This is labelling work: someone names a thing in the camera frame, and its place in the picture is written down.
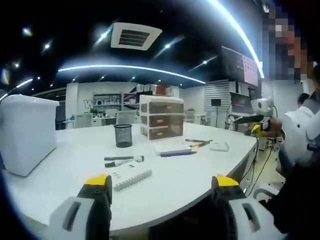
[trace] mesh pen holder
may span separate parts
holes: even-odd
[[[114,125],[115,144],[118,148],[127,148],[132,146],[131,124]]]

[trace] white storage box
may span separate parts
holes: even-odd
[[[177,97],[140,96],[141,133],[149,140],[183,135],[184,101]]]
[[[0,152],[7,171],[27,176],[57,147],[59,102],[10,95],[0,102]]]

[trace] ceiling air vent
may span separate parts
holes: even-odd
[[[161,29],[151,26],[116,22],[113,25],[111,47],[146,51],[161,33]]]

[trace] black ceiling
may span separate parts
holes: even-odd
[[[261,7],[253,0],[219,2],[238,21],[256,49],[257,33],[262,24]],[[8,85],[0,83],[0,89],[9,91],[23,80],[33,78],[30,84],[18,89],[19,93],[26,95],[65,87],[75,77],[79,83],[157,83],[161,79],[162,84],[182,84],[183,88],[199,85],[179,76],[130,68],[95,68],[57,74],[63,67],[91,64],[140,66],[209,82],[226,77],[221,46],[251,57],[239,34],[207,0],[104,1],[82,6],[65,3],[49,4],[43,9],[29,5],[20,6],[19,14],[17,19],[8,19],[2,29],[5,37],[2,37],[0,64],[2,69],[10,72],[10,78]],[[111,48],[111,34],[94,46],[100,34],[114,22],[151,26],[163,32],[147,51]],[[25,27],[30,28],[32,36],[23,36]],[[159,54],[173,41],[178,42]],[[48,42],[50,48],[43,51]]]

